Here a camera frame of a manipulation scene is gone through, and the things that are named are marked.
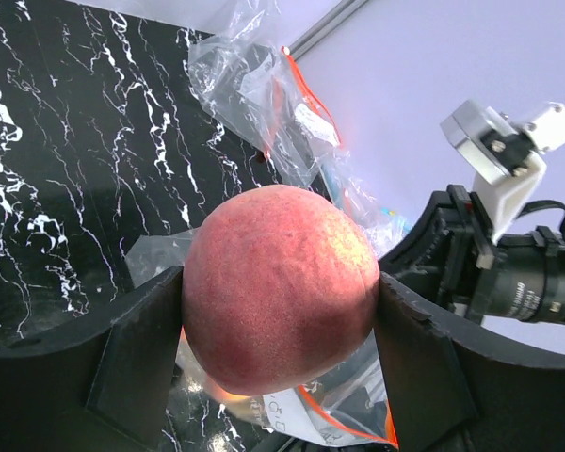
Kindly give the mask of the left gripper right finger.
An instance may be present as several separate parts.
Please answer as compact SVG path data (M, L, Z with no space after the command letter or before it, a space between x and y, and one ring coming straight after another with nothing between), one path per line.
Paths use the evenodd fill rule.
M402 451L565 451L565 355L486 330L380 275L379 360Z

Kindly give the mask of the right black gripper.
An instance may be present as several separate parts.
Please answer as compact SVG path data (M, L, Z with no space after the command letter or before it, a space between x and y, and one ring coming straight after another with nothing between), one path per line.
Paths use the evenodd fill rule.
M474 323L488 305L477 287L498 255L483 204L464 186L431 194L421 217L379 268L422 298Z

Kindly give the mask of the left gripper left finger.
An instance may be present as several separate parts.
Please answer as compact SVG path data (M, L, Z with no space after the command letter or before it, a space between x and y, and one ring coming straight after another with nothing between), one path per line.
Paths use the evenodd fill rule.
M0 451L154 451L182 328L172 267L87 315L0 347Z

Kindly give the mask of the clear bag orange zipper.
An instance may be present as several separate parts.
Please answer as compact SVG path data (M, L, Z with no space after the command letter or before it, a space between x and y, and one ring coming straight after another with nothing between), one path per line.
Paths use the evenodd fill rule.
M404 238L408 229L392 221L365 231L380 258ZM141 236L124 258L134 286L143 285L171 266L181 265L194 232ZM189 389L194 386L203 390L241 420L322 446L396 443L373 331L355 352L328 373L268 395L249 397L224 391L197 363L184 330L176 364L189 377Z

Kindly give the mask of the orange-red peach top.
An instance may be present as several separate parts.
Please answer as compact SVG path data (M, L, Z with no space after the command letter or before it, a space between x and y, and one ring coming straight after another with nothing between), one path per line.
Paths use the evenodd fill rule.
M314 192L256 188L215 209L184 264L185 333L202 369L239 396L329 371L366 339L379 266L364 232Z

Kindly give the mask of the clear bag blue zipper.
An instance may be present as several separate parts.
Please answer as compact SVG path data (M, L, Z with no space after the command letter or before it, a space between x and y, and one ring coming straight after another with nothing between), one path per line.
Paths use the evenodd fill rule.
M319 158L318 166L331 202L365 233L378 259L406 237L411 224L366 192L353 176L348 157L328 153Z

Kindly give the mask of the clear bag pile upper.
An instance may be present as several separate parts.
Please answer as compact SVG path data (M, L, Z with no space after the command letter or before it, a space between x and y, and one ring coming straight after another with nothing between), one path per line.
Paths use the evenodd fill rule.
M190 45L187 70L203 109L261 151L283 181L322 178L343 191L344 150L336 124L280 43L274 1L228 1L209 37Z

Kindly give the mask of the black marble mat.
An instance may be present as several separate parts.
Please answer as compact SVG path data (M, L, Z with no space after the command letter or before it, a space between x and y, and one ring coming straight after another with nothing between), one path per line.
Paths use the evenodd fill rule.
M187 76L191 28L67 1L0 1L0 347L134 285L144 235L277 184Z

